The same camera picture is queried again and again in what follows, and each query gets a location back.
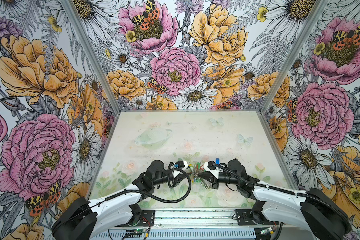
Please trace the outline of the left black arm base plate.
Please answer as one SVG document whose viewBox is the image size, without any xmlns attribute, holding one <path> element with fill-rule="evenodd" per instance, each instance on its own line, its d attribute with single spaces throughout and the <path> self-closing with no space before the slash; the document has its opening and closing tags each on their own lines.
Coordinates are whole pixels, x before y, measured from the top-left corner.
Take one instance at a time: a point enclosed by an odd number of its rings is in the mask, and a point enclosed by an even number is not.
<svg viewBox="0 0 360 240">
<path fill-rule="evenodd" d="M 155 210 L 139 210 L 133 212 L 128 225 L 131 227 L 153 227 L 155 222 Z"/>
</svg>

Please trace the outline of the large metal keyring with keys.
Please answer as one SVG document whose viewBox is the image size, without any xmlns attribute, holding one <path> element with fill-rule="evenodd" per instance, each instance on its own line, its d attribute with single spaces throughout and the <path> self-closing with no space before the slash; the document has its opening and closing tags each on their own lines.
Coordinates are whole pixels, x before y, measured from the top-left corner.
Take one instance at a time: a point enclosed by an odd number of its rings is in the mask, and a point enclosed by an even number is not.
<svg viewBox="0 0 360 240">
<path fill-rule="evenodd" d="M 207 190 L 211 190 L 212 187 L 210 186 L 210 184 L 207 183 L 206 180 L 202 179 L 199 174 L 203 173 L 204 167 L 201 163 L 197 162 L 195 164 L 190 164 L 189 165 L 189 170 L 191 171 L 191 180 L 193 183 L 195 184 L 199 184 L 201 185 L 203 188 L 207 189 Z"/>
</svg>

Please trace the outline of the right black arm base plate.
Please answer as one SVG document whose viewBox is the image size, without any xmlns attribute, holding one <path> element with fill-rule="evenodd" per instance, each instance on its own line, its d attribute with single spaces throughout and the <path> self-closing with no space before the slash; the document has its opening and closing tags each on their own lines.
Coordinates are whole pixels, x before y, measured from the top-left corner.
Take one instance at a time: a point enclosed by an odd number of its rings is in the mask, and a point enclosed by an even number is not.
<svg viewBox="0 0 360 240">
<path fill-rule="evenodd" d="M 233 219 L 239 226 L 278 226 L 279 222 L 267 220 L 261 212 L 254 212 L 252 209 L 235 209 Z"/>
</svg>

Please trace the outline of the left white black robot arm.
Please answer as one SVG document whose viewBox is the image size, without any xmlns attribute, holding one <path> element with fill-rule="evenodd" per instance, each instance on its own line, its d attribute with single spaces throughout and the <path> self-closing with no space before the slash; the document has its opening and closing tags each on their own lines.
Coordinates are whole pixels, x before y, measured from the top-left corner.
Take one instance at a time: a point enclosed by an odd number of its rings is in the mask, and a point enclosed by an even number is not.
<svg viewBox="0 0 360 240">
<path fill-rule="evenodd" d="M 165 168 L 162 161 L 155 160 L 144 173 L 118 192 L 98 199 L 80 197 L 74 200 L 53 225 L 53 237 L 56 240 L 89 240 L 113 227 L 135 225 L 142 214 L 139 202 L 147 198 L 164 204 L 183 201 L 192 189 L 190 175 L 186 173 L 188 167 L 186 161 L 177 161 Z M 178 199 L 166 200 L 153 194 L 161 185 L 174 188 L 182 180 L 188 181 L 188 189 Z"/>
</svg>

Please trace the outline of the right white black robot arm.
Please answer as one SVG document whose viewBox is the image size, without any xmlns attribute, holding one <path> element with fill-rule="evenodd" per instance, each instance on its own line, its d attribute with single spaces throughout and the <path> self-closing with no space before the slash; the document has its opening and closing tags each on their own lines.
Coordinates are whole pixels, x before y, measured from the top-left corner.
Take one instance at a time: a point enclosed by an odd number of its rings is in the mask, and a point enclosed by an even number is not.
<svg viewBox="0 0 360 240">
<path fill-rule="evenodd" d="M 310 231 L 319 240 L 341 240 L 352 230 L 348 215 L 321 190 L 291 190 L 268 184 L 248 175 L 237 159 L 227 164 L 209 161 L 198 176 L 212 189 L 221 184 L 235 185 L 243 197 L 255 201 L 251 210 L 236 211 L 238 224 L 285 223 Z"/>
</svg>

